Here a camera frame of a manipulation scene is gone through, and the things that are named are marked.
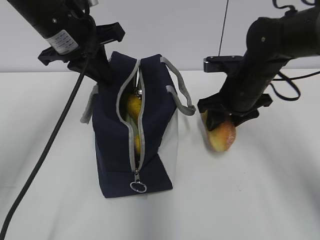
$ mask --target bag handle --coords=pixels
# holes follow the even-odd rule
[[[178,71],[178,69],[165,57],[160,57],[160,62],[164,63],[170,70],[173,72],[178,80],[178,87],[180,92],[185,96],[187,101],[187,106],[184,106],[179,97],[177,92],[175,91],[175,88],[171,85],[166,86],[166,91],[168,93],[172,94],[173,100],[176,104],[176,107],[180,110],[181,113],[183,113],[186,116],[192,116],[196,112],[196,107],[192,104],[192,100],[190,97],[190,94],[186,88],[184,78],[182,77],[181,73]]]

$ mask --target lunch bag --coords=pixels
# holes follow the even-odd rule
[[[117,198],[171,190],[178,154],[177,109],[187,116],[196,111],[184,80],[160,54],[138,60],[113,52],[109,65],[112,84],[93,88],[81,119],[89,123],[92,115],[101,191],[106,198]],[[179,100],[168,68],[187,106]],[[140,109],[136,125],[126,109],[128,96]]]

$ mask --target gray zipper trim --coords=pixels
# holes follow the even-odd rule
[[[141,170],[142,165],[144,164],[145,160],[145,154],[146,154],[146,139],[144,134],[144,127],[143,127],[143,115],[145,111],[145,104],[146,104],[146,88],[145,88],[145,82],[142,75],[142,70],[139,70],[139,76],[140,76],[140,83],[141,83],[141,89],[142,89],[142,103],[141,103],[141,110],[138,116],[138,129],[139,129],[139,136],[140,136],[140,164],[138,167],[138,171]]]
[[[127,123],[125,120],[123,120],[123,118],[120,115],[120,99],[121,99],[121,96],[122,96],[124,90],[126,89],[127,85],[131,82],[132,78],[137,73],[137,71],[139,69],[139,65],[140,65],[140,60],[137,60],[130,76],[125,80],[124,84],[121,86],[119,93],[118,93],[118,96],[117,96],[117,99],[116,99],[116,114],[117,114],[120,122],[123,123],[124,125],[126,125],[129,130],[129,159],[130,159],[130,165],[131,165],[132,172],[136,171],[135,144],[134,144],[135,136],[134,136],[134,130],[133,130],[132,126],[129,123]]]

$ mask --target wire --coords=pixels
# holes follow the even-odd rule
[[[228,6],[229,6],[229,0],[226,1],[226,7],[225,7],[225,13],[224,13],[224,20],[223,20],[223,27],[222,27],[222,33],[221,33],[221,40],[220,40],[220,46],[219,46],[219,54],[218,54],[218,56],[220,56],[221,47],[222,47],[222,42],[223,42],[223,39],[224,39],[225,27],[226,27],[226,20],[227,20],[227,13],[228,13]]]
[[[312,76],[319,75],[319,74],[320,74],[320,71],[316,71],[316,72],[308,74],[308,75],[292,77],[292,78],[289,78],[289,80],[292,81],[292,80],[298,80],[298,79],[306,79],[306,78],[310,78]],[[285,81],[285,79],[283,79],[283,78],[275,78],[275,79],[273,79],[273,81]]]
[[[284,75],[282,72],[279,71],[279,72],[278,72],[278,75],[279,75],[284,81],[286,81],[286,82],[295,90],[295,92],[298,94],[298,96],[296,96],[296,97],[286,97],[286,96],[283,96],[283,95],[281,95],[281,94],[276,90],[275,86],[274,86],[272,83],[270,83],[270,86],[272,87],[275,95],[276,95],[278,98],[280,98],[280,99],[282,99],[282,100],[285,100],[285,101],[291,101],[291,102],[297,101],[297,100],[301,97],[301,92],[300,92],[299,88],[297,87],[297,85],[295,85],[295,84],[292,82],[292,80],[291,80],[289,77],[287,77],[286,75]]]
[[[314,3],[308,2],[307,0],[301,0],[301,2],[303,2],[304,4],[306,4],[308,6],[315,6],[316,5],[316,0],[314,1]]]
[[[295,6],[293,6],[293,5],[278,6],[277,0],[272,0],[272,3],[273,3],[273,6],[274,6],[276,9],[286,9],[286,8],[290,8],[290,11],[296,11]]]
[[[52,144],[54,143],[54,140],[55,140],[55,138],[56,138],[56,136],[57,136],[57,134],[58,134],[63,122],[64,122],[64,120],[66,119],[66,116],[67,116],[67,114],[68,114],[68,112],[69,112],[69,110],[71,108],[71,105],[72,105],[72,103],[73,103],[73,101],[74,101],[74,99],[75,99],[75,97],[77,95],[77,92],[78,92],[78,90],[80,88],[80,85],[81,85],[81,83],[82,83],[82,81],[83,81],[83,79],[85,77],[85,73],[86,73],[86,70],[87,70],[87,68],[89,66],[89,63],[90,63],[90,60],[91,60],[91,56],[92,56],[91,54],[89,54],[87,56],[85,64],[84,64],[84,67],[83,67],[83,70],[82,70],[78,80],[76,81],[76,84],[75,84],[75,86],[73,88],[73,91],[72,91],[72,93],[71,93],[71,95],[70,95],[70,97],[68,99],[68,102],[66,103],[65,108],[64,108],[64,110],[63,110],[58,122],[56,123],[56,125],[54,127],[54,130],[53,130],[53,132],[52,132],[52,134],[51,134],[51,136],[50,136],[50,138],[49,138],[49,140],[48,140],[48,142],[47,142],[47,144],[46,144],[46,146],[45,146],[45,148],[44,148],[44,150],[43,150],[43,152],[42,152],[42,154],[41,154],[41,156],[40,156],[40,158],[38,160],[38,162],[36,163],[32,173],[30,174],[29,178],[25,182],[21,192],[19,193],[18,197],[14,201],[12,207],[10,208],[8,214],[5,217],[5,220],[4,220],[1,232],[0,232],[0,240],[4,240],[5,239],[6,233],[7,233],[9,224],[10,224],[10,221],[11,221],[15,211],[17,210],[17,208],[18,208],[19,204],[21,203],[23,197],[27,193],[30,185],[32,184],[33,180],[35,179],[38,171],[40,170],[40,168],[42,166],[42,164],[44,163],[44,161],[45,161],[45,159],[46,159],[46,157],[48,155],[48,152],[49,152]]]

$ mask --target white tabletop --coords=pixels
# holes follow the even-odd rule
[[[299,76],[312,70],[286,70]],[[182,72],[194,104],[219,91],[222,73]],[[77,73],[0,74],[0,224],[49,138]],[[79,119],[86,79],[51,151],[17,209],[7,240],[320,239],[319,77],[298,80],[302,97],[260,109],[214,153],[199,112],[179,115],[174,189],[105,199],[92,125]],[[279,92],[294,91],[275,83]]]

